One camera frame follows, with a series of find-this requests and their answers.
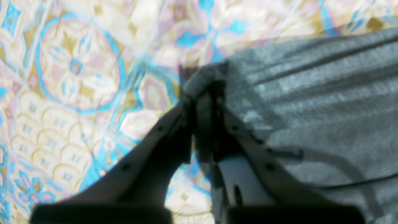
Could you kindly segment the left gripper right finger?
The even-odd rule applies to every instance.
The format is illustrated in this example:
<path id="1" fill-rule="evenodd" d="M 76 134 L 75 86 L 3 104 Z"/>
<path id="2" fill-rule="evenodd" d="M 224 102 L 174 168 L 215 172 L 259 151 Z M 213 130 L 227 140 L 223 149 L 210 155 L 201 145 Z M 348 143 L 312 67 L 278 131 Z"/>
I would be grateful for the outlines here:
<path id="1" fill-rule="evenodd" d="M 209 166 L 218 224 L 364 224 L 359 209 L 332 202 L 293 177 L 225 105 L 225 82 L 196 99 L 195 147 Z"/>

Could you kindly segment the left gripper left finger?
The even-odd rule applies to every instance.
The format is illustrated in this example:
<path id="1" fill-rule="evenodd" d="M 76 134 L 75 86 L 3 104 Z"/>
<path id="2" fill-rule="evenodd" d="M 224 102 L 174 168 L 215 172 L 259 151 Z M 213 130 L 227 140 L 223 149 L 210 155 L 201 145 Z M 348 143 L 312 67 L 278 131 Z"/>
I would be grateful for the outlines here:
<path id="1" fill-rule="evenodd" d="M 192 107 L 185 96 L 102 178 L 68 199 L 38 205 L 30 223 L 173 224 L 164 202 L 174 173 L 191 160 Z"/>

